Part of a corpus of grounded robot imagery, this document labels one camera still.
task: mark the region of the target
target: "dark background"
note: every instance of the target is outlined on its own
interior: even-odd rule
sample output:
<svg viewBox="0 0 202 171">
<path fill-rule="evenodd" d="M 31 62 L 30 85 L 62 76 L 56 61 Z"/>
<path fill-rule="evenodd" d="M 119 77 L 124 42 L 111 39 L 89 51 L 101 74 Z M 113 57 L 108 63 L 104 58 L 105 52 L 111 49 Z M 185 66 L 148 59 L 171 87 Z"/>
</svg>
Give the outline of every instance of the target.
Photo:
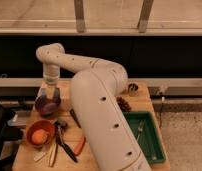
<svg viewBox="0 0 202 171">
<path fill-rule="evenodd" d="M 202 37 L 148 36 L 0 36 L 0 76 L 42 77 L 36 49 L 62 43 L 66 53 L 122 64 L 129 77 L 202 77 Z M 62 70 L 61 77 L 72 77 Z"/>
</svg>

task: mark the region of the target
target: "wooden table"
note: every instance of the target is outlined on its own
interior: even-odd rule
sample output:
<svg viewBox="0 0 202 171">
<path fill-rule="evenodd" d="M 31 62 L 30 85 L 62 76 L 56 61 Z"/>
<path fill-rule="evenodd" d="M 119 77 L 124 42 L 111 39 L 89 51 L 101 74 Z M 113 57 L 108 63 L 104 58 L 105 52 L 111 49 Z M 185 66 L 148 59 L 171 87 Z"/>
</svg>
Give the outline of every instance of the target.
<svg viewBox="0 0 202 171">
<path fill-rule="evenodd" d="M 139 89 L 134 97 L 130 97 L 128 94 L 123 93 L 122 96 L 127 100 L 132 107 L 133 111 L 150 111 L 152 113 L 153 119 L 155 121 L 159 137 L 161 139 L 162 146 L 166 155 L 166 161 L 162 164 L 153 164 L 151 168 L 153 171 L 169 171 L 170 163 L 167 157 L 165 146 L 162 140 L 161 132 L 158 127 L 158 122 L 155 116 L 155 112 L 152 106 L 152 102 L 149 96 L 148 88 L 144 83 L 137 82 Z M 82 130 L 77 127 L 72 117 L 69 115 L 69 110 L 71 109 L 71 104 L 69 100 L 69 81 L 61 81 L 58 84 L 61 92 L 62 103 L 60 108 L 54 116 L 48 118 L 51 122 L 54 122 L 57 117 L 62 117 L 68 122 L 68 129 L 64 134 L 64 140 L 71 147 L 74 148 L 77 145 L 78 140 L 82 135 Z M 33 108 L 26 130 L 29 126 L 40 119 L 39 113 Z M 53 168 L 48 167 L 47 157 L 43 158 L 39 162 L 35 163 L 33 157 L 37 150 L 33 148 L 27 141 L 24 135 L 23 141 L 20 144 L 16 159 L 13 164 L 13 171 L 99 171 L 96 160 L 91 153 L 88 143 L 85 144 L 82 153 L 77 157 L 78 163 L 74 163 L 63 151 L 61 147 L 58 148 L 58 153 L 56 156 L 56 162 Z"/>
</svg>

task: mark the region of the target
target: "pine cone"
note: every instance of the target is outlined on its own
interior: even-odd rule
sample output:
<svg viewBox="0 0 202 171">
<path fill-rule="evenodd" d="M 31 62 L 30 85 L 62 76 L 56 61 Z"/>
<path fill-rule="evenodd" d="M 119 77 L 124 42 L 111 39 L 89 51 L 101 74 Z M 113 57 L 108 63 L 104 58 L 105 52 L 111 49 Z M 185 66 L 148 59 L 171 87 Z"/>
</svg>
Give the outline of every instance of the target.
<svg viewBox="0 0 202 171">
<path fill-rule="evenodd" d="M 129 103 L 122 97 L 117 97 L 117 103 L 121 109 L 122 112 L 130 112 L 131 106 Z"/>
</svg>

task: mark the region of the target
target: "green tray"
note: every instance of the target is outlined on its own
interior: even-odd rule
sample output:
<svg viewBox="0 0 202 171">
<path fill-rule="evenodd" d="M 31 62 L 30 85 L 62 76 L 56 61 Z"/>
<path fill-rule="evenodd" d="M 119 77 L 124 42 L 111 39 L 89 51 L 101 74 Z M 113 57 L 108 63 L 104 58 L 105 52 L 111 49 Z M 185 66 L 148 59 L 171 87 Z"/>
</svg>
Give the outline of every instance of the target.
<svg viewBox="0 0 202 171">
<path fill-rule="evenodd" d="M 152 115 L 149 112 L 124 112 L 124 116 L 136 139 L 138 136 L 138 126 L 140 122 L 144 122 L 138 144 L 148 163 L 163 163 L 165 161 L 165 154 Z"/>
</svg>

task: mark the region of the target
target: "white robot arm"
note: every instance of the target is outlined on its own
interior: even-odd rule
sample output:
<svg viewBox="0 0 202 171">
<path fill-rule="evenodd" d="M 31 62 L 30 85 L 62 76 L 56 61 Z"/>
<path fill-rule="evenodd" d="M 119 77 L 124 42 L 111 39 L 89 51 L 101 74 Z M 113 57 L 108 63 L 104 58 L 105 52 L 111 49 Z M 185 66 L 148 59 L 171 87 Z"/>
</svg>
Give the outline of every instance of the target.
<svg viewBox="0 0 202 171">
<path fill-rule="evenodd" d="M 59 68 L 76 73 L 71 80 L 71 103 L 102 171 L 150 171 L 115 95 L 127 85 L 122 65 L 98 58 L 65 54 L 56 43 L 39 47 L 44 78 L 55 84 Z"/>
</svg>

